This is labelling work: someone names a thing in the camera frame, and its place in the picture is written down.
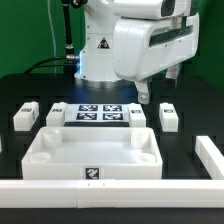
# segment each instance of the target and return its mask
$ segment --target black surface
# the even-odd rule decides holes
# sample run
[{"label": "black surface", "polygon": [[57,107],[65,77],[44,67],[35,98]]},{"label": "black surface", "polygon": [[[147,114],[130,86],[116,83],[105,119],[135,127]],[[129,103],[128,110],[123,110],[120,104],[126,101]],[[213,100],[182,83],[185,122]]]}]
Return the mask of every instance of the black surface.
[{"label": "black surface", "polygon": [[[152,103],[143,106],[147,126],[154,129],[163,159],[164,179],[209,179],[194,153],[197,135],[208,135],[224,151],[224,96],[202,80],[180,76],[176,89],[166,89],[164,79],[153,77]],[[30,132],[14,132],[13,116],[24,102],[37,101],[40,116]],[[137,103],[133,86],[111,90],[74,87],[61,75],[15,74],[0,80],[0,178],[21,179],[21,159],[38,130],[46,125],[53,103]],[[173,103],[179,132],[162,132],[159,104]],[[223,223],[224,209],[0,209],[1,223]]]}]

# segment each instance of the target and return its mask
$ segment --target white block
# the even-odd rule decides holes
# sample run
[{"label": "white block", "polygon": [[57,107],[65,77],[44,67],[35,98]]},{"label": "white block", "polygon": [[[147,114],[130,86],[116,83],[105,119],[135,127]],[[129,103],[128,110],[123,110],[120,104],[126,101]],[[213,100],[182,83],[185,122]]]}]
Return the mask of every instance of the white block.
[{"label": "white block", "polygon": [[78,181],[78,208],[116,207],[115,186],[115,180]]},{"label": "white block", "polygon": [[161,179],[162,163],[151,128],[44,127],[22,171],[27,180]]},{"label": "white block", "polygon": [[1,135],[0,135],[0,153],[2,152],[2,139],[1,139]]},{"label": "white block", "polygon": [[0,208],[224,208],[222,180],[0,181]]},{"label": "white block", "polygon": [[179,118],[173,104],[161,103],[159,118],[164,132],[178,132]]},{"label": "white block", "polygon": [[0,208],[75,208],[76,181],[0,181]]},{"label": "white block", "polygon": [[208,136],[197,136],[195,151],[213,180],[224,180],[224,157]]},{"label": "white block", "polygon": [[146,117],[140,104],[129,104],[128,111],[130,127],[146,127]]},{"label": "white block", "polygon": [[65,123],[65,110],[67,103],[54,103],[46,118],[48,127],[62,127]]},{"label": "white block", "polygon": [[30,131],[39,116],[39,105],[37,102],[24,103],[13,117],[15,131]]}]

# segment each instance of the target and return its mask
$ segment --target white plastic part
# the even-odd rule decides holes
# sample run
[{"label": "white plastic part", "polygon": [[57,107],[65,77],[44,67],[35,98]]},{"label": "white plastic part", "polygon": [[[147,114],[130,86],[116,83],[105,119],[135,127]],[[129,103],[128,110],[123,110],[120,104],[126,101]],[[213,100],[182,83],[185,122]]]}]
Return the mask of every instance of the white plastic part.
[{"label": "white plastic part", "polygon": [[44,146],[48,148],[59,147],[62,144],[62,132],[60,129],[43,131]]},{"label": "white plastic part", "polygon": [[65,123],[65,110],[67,103],[54,103],[46,118],[48,127],[62,127]]},{"label": "white plastic part", "polygon": [[130,127],[146,127],[146,117],[140,104],[129,104]]},{"label": "white plastic part", "polygon": [[[164,0],[115,0],[114,14],[138,19],[163,19],[161,14],[163,2]],[[186,14],[189,2],[191,0],[176,0],[174,12],[169,17]]]},{"label": "white plastic part", "polygon": [[178,132],[179,118],[173,104],[161,103],[159,118],[164,132]]},{"label": "white plastic part", "polygon": [[[55,129],[62,144],[46,147],[44,135]],[[162,159],[150,128],[45,127],[25,154],[22,171],[32,180],[161,179]]]},{"label": "white plastic part", "polygon": [[186,26],[193,27],[191,33],[150,46],[152,35],[165,33],[172,26],[172,19],[120,19],[113,42],[113,67],[117,76],[140,81],[193,57],[198,47],[198,14],[187,18]]},{"label": "white plastic part", "polygon": [[131,146],[137,149],[144,149],[149,146],[149,130],[135,129],[131,133]]},{"label": "white plastic part", "polygon": [[224,180],[224,157],[208,136],[197,136],[195,151],[213,180]]},{"label": "white plastic part", "polygon": [[0,135],[0,153],[2,152],[2,139],[1,139],[1,135]]},{"label": "white plastic part", "polygon": [[75,208],[76,181],[0,181],[0,208]]},{"label": "white plastic part", "polygon": [[15,131],[30,131],[39,116],[39,105],[37,102],[24,103],[13,117]]},{"label": "white plastic part", "polygon": [[222,180],[0,181],[0,208],[224,208]]}]

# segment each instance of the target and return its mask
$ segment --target black cable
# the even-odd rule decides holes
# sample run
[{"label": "black cable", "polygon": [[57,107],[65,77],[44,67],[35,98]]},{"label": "black cable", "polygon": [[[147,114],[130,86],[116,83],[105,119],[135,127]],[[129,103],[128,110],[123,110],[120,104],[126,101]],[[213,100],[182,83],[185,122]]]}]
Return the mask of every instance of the black cable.
[{"label": "black cable", "polygon": [[36,69],[36,68],[53,68],[53,67],[63,67],[65,66],[65,64],[63,65],[38,65],[38,66],[33,66],[32,70]]},{"label": "black cable", "polygon": [[38,66],[42,65],[42,64],[45,64],[45,63],[48,63],[48,62],[51,62],[51,61],[59,61],[59,60],[65,60],[66,57],[53,57],[53,58],[49,58],[49,59],[45,59],[45,60],[42,60],[40,62],[37,62],[36,64],[34,64],[32,67],[30,67],[29,69],[27,69],[24,74],[30,74],[30,72],[33,71],[33,69],[37,68]]}]

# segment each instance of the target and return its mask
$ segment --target white cube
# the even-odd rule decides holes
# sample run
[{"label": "white cube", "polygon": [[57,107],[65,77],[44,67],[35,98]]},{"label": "white cube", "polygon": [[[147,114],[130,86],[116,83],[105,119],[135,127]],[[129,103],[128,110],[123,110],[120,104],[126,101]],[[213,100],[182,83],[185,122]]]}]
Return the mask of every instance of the white cube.
[{"label": "white cube", "polygon": [[48,127],[62,127],[65,124],[65,110],[67,103],[54,103],[46,118]]},{"label": "white cube", "polygon": [[128,111],[130,127],[146,127],[146,117],[140,104],[129,104]]},{"label": "white cube", "polygon": [[13,117],[15,131],[30,131],[39,116],[39,105],[37,102],[24,103]]},{"label": "white cube", "polygon": [[178,132],[179,118],[173,104],[161,103],[159,118],[164,132]]}]

